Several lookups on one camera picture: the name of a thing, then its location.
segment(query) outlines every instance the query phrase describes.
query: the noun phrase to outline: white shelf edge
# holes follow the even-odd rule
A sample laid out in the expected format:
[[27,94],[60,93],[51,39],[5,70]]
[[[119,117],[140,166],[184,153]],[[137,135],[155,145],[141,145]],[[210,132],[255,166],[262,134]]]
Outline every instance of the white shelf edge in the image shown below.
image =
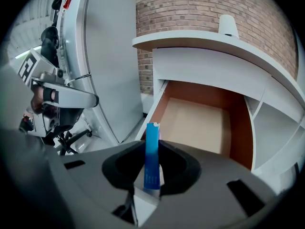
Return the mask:
[[296,132],[297,132],[297,131],[299,130],[299,128],[301,127],[302,121],[304,121],[304,120],[305,120],[305,116],[303,116],[303,118],[300,120],[300,122],[298,123],[298,126],[297,126],[296,130],[293,132],[292,136],[288,139],[288,141],[285,143],[285,145],[284,145],[281,149],[279,149],[279,150],[278,150],[270,159],[268,159],[265,163],[263,163],[261,166],[259,166],[259,167],[256,168],[255,170],[253,170],[253,173],[255,173],[255,174],[262,174],[262,173],[263,173],[264,167],[267,167],[268,164],[269,164],[269,162],[272,162],[272,160],[276,158],[277,154],[278,154],[283,148],[285,148],[285,147],[289,144],[289,142],[291,141],[291,139],[294,138]]
[[[217,50],[252,62],[270,73],[278,82],[287,88],[288,91],[299,101],[301,106],[305,108],[305,95],[289,72],[265,52],[239,39],[209,31],[162,31],[136,37],[132,40],[132,46],[135,48],[144,49],[141,47],[147,42],[179,38],[205,40],[203,41],[202,45],[200,44],[200,48]],[[221,43],[223,47],[217,47],[217,49],[215,49],[215,45],[213,45],[213,43]],[[152,51],[152,48],[145,48],[145,50]]]
[[147,123],[149,123],[149,121],[151,120],[151,118],[153,116],[153,113],[156,110],[156,108],[157,108],[157,106],[159,104],[159,101],[161,100],[161,98],[163,96],[163,93],[165,91],[165,88],[166,88],[167,84],[168,84],[168,81],[165,81],[163,86],[161,87],[161,90],[158,93],[158,96],[156,97],[156,99],[154,99],[153,105],[152,105],[148,115],[146,116],[146,118],[145,118],[145,120],[144,120],[144,122],[143,122],[143,124],[142,124],[142,126],[141,126],[141,128],[140,128],[140,130],[139,130],[139,132],[137,134],[137,136],[134,139],[135,141],[140,141],[141,140],[141,138],[142,138],[142,136],[143,136],[143,134],[144,134],[144,132],[146,130]]
[[271,78],[271,75],[269,75],[269,77],[267,79],[267,82],[266,82],[266,85],[265,85],[265,88],[264,88],[264,92],[263,92],[263,96],[262,96],[261,100],[259,101],[258,107],[256,108],[256,110],[255,110],[255,112],[253,114],[253,119],[255,119],[255,117],[257,116],[259,110],[261,109],[261,107],[262,107],[262,105],[264,103],[264,95],[265,95],[265,91],[266,91],[266,88],[268,86],[268,82],[269,82],[270,78]]
[[252,116],[251,110],[250,110],[250,106],[249,103],[247,101],[246,96],[244,96],[244,100],[246,102],[247,108],[248,108],[248,112],[249,112],[249,117],[250,117],[250,122],[251,122],[251,128],[252,128],[252,138],[253,138],[253,155],[252,155],[252,166],[251,166],[251,171],[254,170],[254,166],[255,166],[255,161],[256,161],[256,137],[255,137],[255,127],[254,127],[254,118]]
[[248,108],[248,109],[249,109],[249,111],[250,111],[250,114],[251,114],[253,120],[254,120],[255,117],[257,116],[257,113],[259,112],[259,110],[260,110],[260,108],[261,108],[261,106],[262,106],[262,104],[263,104],[263,101],[262,101],[263,96],[262,96],[261,100],[256,100],[256,99],[254,99],[255,101],[258,102],[258,106],[256,107],[254,113],[253,113],[253,109],[251,108],[250,103],[249,103],[249,98],[250,98],[250,97],[249,97],[249,96],[245,96],[246,102],[247,102],[247,104],[249,105],[249,108]]

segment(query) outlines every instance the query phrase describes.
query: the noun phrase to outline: black slot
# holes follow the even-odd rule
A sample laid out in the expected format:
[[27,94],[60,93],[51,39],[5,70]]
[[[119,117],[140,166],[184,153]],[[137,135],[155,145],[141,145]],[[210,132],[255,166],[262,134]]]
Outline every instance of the black slot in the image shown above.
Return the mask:
[[244,209],[247,216],[252,216],[264,207],[264,203],[241,180],[230,181],[227,186]]
[[135,224],[134,223],[134,219],[132,216],[132,208],[131,206],[126,207],[125,205],[121,205],[118,206],[118,208],[116,208],[114,210],[114,212],[112,212],[112,214],[114,214],[115,216],[120,217],[121,219],[131,223],[131,224]]
[[[145,142],[138,142],[107,158],[102,172],[114,187],[134,194],[133,183],[144,163]],[[184,193],[201,175],[197,159],[162,140],[159,141],[159,164],[164,176],[160,196]]]
[[75,168],[77,166],[82,166],[84,164],[85,164],[85,162],[83,162],[82,160],[76,160],[76,161],[73,161],[73,162],[66,163],[64,165],[65,165],[66,169],[68,170],[68,169]]

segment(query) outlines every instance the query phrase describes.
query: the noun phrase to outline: fluorescent light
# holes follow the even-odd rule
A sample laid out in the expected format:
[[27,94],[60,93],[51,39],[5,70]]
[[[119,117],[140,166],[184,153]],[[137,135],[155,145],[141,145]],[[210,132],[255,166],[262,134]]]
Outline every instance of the fluorescent light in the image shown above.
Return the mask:
[[41,48],[41,46],[38,46],[38,47],[36,47],[36,48],[33,48],[34,50],[38,50],[38,49],[40,49]]
[[[38,49],[40,49],[40,48],[41,48],[41,46],[38,46],[38,47],[33,48],[33,49],[34,49],[34,50],[38,50]],[[18,56],[15,57],[15,59],[21,58],[22,56],[24,56],[24,55],[26,55],[26,54],[28,54],[28,53],[29,53],[29,50],[27,50],[26,52],[23,52],[22,54],[19,54]]]

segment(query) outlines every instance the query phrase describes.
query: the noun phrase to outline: brick wall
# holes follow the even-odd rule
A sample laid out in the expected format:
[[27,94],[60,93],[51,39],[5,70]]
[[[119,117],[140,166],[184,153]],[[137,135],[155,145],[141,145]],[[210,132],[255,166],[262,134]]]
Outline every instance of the brick wall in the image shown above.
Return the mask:
[[[234,16],[242,41],[277,60],[295,79],[296,44],[274,0],[136,0],[137,36],[170,30],[218,32],[222,14]],[[141,91],[153,93],[151,52],[138,50]]]

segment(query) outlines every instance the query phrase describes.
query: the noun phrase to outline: cabinet compartment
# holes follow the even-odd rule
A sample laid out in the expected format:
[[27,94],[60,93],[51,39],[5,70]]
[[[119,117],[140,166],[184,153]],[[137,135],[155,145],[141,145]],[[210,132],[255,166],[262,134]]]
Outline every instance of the cabinet compartment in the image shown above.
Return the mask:
[[243,95],[178,81],[167,82],[160,94],[143,125],[158,122],[162,140],[222,154],[251,170],[253,135]]
[[293,136],[298,123],[283,112],[263,103],[254,119],[257,169],[274,157]]

